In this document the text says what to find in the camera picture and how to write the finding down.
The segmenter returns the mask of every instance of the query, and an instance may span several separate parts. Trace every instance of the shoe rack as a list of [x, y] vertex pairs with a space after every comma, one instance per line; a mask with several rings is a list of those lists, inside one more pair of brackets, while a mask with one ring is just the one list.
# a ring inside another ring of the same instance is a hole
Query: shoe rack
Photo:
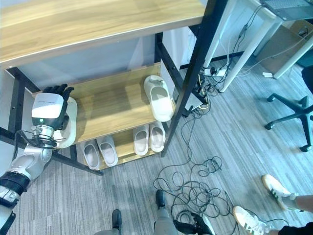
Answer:
[[[113, 134], [118, 164], [138, 159], [134, 155], [132, 129], [154, 121], [143, 90], [148, 75], [160, 75], [165, 64], [179, 96], [170, 124], [163, 123], [171, 142], [185, 104], [194, 88], [206, 53], [219, 25], [227, 0], [32, 0], [1, 9], [1, 69], [15, 79], [8, 128], [0, 127], [0, 141], [14, 145], [22, 128], [25, 88], [40, 91], [18, 66], [89, 47], [155, 34], [155, 64], [109, 77], [72, 84], [78, 104], [76, 144]], [[186, 77], [183, 79], [162, 42], [162, 32], [188, 26], [197, 37]], [[25, 143], [18, 141], [19, 147]], [[70, 147], [70, 158], [54, 151], [52, 159], [102, 175], [77, 161], [79, 148]]]

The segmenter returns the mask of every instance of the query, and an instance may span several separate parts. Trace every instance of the chair wheel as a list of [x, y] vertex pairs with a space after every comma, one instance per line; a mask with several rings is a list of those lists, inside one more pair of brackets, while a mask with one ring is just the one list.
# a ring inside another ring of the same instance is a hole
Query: chair wheel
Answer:
[[312, 146], [311, 145], [305, 145], [303, 147], [300, 147], [302, 152], [308, 152], [309, 150], [311, 150]]
[[273, 100], [275, 100], [275, 97], [273, 97], [273, 96], [270, 96], [269, 98], [267, 98], [268, 102], [272, 102]]
[[268, 124], [266, 124], [264, 127], [268, 130], [272, 129], [275, 126], [275, 124], [269, 122]]

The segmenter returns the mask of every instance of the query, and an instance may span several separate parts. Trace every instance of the metal shelf frame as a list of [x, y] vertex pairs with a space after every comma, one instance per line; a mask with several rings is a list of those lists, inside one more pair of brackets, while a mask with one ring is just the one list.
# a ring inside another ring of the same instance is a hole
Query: metal shelf frame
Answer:
[[[166, 141], [162, 156], [166, 155], [167, 149], [174, 135], [178, 122], [185, 111], [185, 105], [195, 87], [198, 74], [204, 63], [207, 51], [212, 43], [214, 34], [218, 28], [219, 22], [223, 15], [228, 0], [210, 0], [205, 8], [204, 16], [201, 24], [190, 27], [197, 37], [197, 41], [190, 59], [188, 70], [183, 79], [179, 68], [176, 68], [171, 56], [162, 42], [163, 33], [157, 33], [155, 36], [155, 62], [162, 60], [175, 84], [179, 93], [176, 101], [176, 108], [172, 117], [170, 126], [163, 123], [166, 132]], [[8, 129], [0, 127], [0, 141], [14, 145], [15, 133], [22, 129], [23, 101], [24, 92], [27, 88], [32, 93], [39, 92], [40, 89], [23, 74], [17, 67], [9, 68], [7, 71], [15, 78], [13, 85], [13, 93], [11, 100], [11, 109], [9, 116]], [[25, 148], [26, 144], [18, 139], [18, 146]], [[59, 154], [58, 150], [54, 150], [51, 160], [70, 165], [72, 167], [96, 174], [103, 175], [100, 170], [91, 170], [88, 166], [77, 161], [76, 145], [70, 147], [70, 158]]]

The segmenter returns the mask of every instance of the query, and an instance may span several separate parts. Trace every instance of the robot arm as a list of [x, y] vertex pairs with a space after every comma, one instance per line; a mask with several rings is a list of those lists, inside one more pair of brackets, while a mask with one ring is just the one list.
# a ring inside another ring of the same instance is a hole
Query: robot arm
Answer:
[[67, 84], [48, 87], [37, 94], [32, 108], [34, 134], [29, 140], [20, 130], [16, 133], [27, 142], [21, 156], [17, 157], [11, 167], [0, 177], [0, 235], [5, 235], [11, 227], [16, 206], [23, 192], [42, 173], [45, 165], [56, 147], [54, 131], [63, 128], [66, 122], [67, 100], [74, 88]]

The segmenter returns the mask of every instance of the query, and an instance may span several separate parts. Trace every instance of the black trousers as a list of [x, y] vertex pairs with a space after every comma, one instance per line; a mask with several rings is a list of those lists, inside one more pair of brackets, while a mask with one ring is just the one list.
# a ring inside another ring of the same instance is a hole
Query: black trousers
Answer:
[[305, 227], [289, 227], [284, 226], [281, 231], [278, 232], [279, 235], [313, 235], [313, 222], [308, 223]]

